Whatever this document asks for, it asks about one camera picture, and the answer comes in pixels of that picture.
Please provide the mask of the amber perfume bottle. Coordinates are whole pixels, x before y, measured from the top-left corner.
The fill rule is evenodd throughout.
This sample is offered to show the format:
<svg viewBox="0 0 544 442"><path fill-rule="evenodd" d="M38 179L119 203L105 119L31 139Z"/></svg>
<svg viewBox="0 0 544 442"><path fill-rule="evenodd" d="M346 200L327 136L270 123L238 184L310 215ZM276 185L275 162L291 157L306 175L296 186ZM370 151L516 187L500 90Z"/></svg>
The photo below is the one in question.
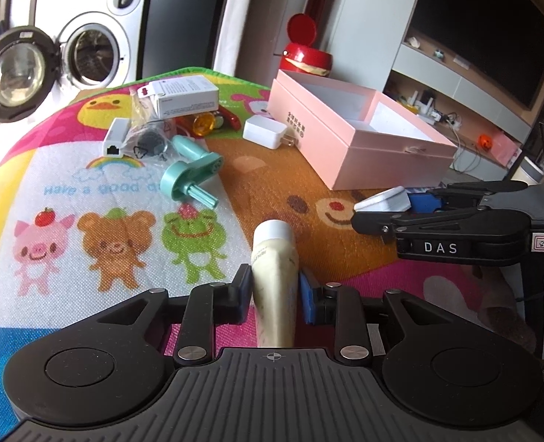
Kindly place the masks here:
<svg viewBox="0 0 544 442"><path fill-rule="evenodd" d="M207 112L195 115L179 116L174 119L175 124L185 134L193 138L205 138L213 131L220 129L225 120L217 112Z"/></svg>

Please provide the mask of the white washing machine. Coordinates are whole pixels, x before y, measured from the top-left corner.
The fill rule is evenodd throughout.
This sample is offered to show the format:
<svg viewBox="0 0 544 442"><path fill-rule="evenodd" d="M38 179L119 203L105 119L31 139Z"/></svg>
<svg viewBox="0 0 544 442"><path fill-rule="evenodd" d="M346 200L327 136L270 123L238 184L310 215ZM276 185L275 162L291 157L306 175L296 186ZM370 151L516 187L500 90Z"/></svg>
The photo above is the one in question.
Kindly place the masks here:
<svg viewBox="0 0 544 442"><path fill-rule="evenodd" d="M0 0L0 123L136 80L149 0Z"/></svg>

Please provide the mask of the cream squeeze tube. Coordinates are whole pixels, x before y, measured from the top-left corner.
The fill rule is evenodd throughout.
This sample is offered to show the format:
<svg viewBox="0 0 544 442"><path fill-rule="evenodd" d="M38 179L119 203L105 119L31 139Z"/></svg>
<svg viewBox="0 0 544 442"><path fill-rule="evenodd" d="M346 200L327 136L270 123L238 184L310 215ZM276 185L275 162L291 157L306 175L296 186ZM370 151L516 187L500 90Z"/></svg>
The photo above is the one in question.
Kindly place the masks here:
<svg viewBox="0 0 544 442"><path fill-rule="evenodd" d="M299 256L285 221L255 228L251 255L256 337L259 347L292 347L295 338Z"/></svg>

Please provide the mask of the white charger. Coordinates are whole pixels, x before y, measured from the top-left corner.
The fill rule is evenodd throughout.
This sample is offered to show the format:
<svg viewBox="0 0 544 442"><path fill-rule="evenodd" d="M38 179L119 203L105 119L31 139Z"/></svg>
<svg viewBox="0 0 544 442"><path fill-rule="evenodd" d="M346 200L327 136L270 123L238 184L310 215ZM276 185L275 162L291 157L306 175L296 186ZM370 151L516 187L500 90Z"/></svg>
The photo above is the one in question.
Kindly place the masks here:
<svg viewBox="0 0 544 442"><path fill-rule="evenodd" d="M400 213L412 207L409 195L402 186L391 187L379 194L354 204L355 213Z"/></svg>
<svg viewBox="0 0 544 442"><path fill-rule="evenodd" d="M246 120L242 137L269 150L296 145L296 139L288 134L288 127L285 124L262 115L254 115Z"/></svg>

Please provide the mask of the plastic bag with black part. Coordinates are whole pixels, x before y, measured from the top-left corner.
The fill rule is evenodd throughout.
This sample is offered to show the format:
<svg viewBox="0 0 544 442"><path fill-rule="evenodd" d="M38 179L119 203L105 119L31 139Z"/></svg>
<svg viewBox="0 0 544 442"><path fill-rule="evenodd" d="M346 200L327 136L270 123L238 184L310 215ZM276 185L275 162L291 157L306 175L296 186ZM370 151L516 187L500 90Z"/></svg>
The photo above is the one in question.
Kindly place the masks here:
<svg viewBox="0 0 544 442"><path fill-rule="evenodd" d="M166 162L171 156L171 144L164 121L148 122L132 127L126 137L123 150L126 156L142 163Z"/></svg>

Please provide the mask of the colourful cartoon play mat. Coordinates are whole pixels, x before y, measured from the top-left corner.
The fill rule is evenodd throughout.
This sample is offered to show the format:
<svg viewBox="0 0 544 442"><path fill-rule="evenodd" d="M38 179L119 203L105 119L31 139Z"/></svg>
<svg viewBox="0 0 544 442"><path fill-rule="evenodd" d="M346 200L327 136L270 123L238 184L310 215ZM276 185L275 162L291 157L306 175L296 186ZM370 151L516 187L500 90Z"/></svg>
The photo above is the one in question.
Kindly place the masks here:
<svg viewBox="0 0 544 442"><path fill-rule="evenodd" d="M132 88L72 104L24 135L0 163L0 439L21 427L3 387L10 356L49 332L142 291L172 295L228 281L250 259L256 225L268 218L293 229L302 266L323 281L366 295L391 286L474 316L478 289L455 266L400 262L390 245L359 235L350 220L358 190L329 190L300 152L269 150L239 130L212 133L222 155L205 187L214 210L161 194L163 163L102 156L112 119L131 110ZM389 415L384 398L343 375L327 396L314 355L288 365L262 354L235 360L230 384L209 395L192 380L188 400L169 414L115 434L194 441L533 441L524 424L484 433L430 428Z"/></svg>

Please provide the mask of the white ethernet adapter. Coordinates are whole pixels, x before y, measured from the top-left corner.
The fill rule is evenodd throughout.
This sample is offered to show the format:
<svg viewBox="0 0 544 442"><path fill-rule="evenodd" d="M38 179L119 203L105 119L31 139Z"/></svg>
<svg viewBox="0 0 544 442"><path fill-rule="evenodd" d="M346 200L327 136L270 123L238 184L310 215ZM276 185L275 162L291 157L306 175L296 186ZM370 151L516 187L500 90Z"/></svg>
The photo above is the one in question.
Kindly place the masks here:
<svg viewBox="0 0 544 442"><path fill-rule="evenodd" d="M128 118L114 118L102 142L102 156L120 159L131 122Z"/></svg>

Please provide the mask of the white charger front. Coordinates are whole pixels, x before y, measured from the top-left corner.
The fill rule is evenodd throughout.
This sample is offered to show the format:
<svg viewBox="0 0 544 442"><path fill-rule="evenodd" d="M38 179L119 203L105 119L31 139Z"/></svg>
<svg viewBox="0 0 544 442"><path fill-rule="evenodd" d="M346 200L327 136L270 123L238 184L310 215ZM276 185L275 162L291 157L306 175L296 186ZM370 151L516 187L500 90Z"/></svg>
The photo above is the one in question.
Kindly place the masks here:
<svg viewBox="0 0 544 442"><path fill-rule="evenodd" d="M379 194L354 204L355 213L400 213L412 207L409 195L402 186L391 187Z"/></svg>

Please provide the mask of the teal handheld fan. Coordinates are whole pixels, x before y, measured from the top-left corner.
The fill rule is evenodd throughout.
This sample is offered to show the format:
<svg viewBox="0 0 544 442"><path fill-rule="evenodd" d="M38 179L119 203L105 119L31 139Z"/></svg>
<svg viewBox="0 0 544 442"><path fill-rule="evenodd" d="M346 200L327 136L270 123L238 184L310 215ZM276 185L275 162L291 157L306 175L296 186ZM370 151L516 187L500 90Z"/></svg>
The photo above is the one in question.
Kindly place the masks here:
<svg viewBox="0 0 544 442"><path fill-rule="evenodd" d="M174 136L171 142L181 160L165 170L159 183L159 190L172 201L182 201L190 197L206 208L214 210L218 205L218 198L200 185L219 173L223 166L223 157L207 151L185 136Z"/></svg>

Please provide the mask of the pink cardboard box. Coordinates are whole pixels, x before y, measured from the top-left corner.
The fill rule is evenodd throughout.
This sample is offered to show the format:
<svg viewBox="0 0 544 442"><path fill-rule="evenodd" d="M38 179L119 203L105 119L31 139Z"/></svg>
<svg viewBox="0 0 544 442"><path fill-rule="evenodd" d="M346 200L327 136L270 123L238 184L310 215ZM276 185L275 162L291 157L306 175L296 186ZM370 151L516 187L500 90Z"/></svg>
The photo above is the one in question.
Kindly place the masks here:
<svg viewBox="0 0 544 442"><path fill-rule="evenodd" d="M457 146L378 90L280 70L268 114L330 190L435 187Z"/></svg>

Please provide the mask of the white cable retail box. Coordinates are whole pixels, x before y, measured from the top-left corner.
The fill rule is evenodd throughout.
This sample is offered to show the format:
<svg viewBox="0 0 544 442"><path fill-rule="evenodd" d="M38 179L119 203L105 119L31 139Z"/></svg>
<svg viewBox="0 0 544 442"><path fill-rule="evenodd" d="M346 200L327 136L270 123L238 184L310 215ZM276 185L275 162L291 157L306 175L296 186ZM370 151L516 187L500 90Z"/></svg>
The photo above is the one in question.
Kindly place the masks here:
<svg viewBox="0 0 544 442"><path fill-rule="evenodd" d="M137 90L158 120L212 112L219 107L219 88L202 75L149 82Z"/></svg>

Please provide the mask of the black television screen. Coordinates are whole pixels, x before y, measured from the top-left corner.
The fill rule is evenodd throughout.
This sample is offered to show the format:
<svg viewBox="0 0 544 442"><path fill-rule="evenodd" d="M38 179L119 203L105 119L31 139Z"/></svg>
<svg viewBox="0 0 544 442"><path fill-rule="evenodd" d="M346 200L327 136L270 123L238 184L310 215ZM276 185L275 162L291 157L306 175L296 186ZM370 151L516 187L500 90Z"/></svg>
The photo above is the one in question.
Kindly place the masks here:
<svg viewBox="0 0 544 442"><path fill-rule="evenodd" d="M530 108L544 80L544 13L531 0L418 0L411 27Z"/></svg>

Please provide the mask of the red lidded trash bin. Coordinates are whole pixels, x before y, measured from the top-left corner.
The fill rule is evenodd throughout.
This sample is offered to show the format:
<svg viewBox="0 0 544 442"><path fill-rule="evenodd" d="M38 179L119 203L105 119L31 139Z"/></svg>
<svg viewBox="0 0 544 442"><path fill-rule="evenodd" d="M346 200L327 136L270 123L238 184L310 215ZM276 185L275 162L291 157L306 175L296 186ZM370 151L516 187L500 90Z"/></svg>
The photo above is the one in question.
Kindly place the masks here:
<svg viewBox="0 0 544 442"><path fill-rule="evenodd" d="M281 55L279 68L285 71L328 77L333 66L330 53L315 49L315 21L304 13L293 15L287 23L289 43Z"/></svg>

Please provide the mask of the orange pumpkin toy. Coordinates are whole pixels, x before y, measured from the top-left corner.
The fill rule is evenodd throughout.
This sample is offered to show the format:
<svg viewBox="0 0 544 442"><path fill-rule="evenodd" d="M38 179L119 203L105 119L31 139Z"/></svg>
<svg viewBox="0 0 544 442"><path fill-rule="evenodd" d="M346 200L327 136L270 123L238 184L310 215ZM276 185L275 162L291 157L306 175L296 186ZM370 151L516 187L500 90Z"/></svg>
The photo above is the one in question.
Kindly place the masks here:
<svg viewBox="0 0 544 442"><path fill-rule="evenodd" d="M486 134L478 136L478 146L485 152L492 149L492 138Z"/></svg>

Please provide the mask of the red lighter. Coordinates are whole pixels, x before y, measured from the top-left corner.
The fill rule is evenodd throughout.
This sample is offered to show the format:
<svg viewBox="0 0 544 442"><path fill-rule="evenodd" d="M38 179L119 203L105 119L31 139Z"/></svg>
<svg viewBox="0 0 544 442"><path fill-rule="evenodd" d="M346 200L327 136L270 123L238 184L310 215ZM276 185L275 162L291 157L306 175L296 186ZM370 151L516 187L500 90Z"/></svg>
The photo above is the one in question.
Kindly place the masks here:
<svg viewBox="0 0 544 442"><path fill-rule="evenodd" d="M228 124L230 128L232 128L234 131L240 131L242 128L240 118L238 118L233 112L226 109L223 106L220 106L218 108L218 112L221 114L225 122Z"/></svg>

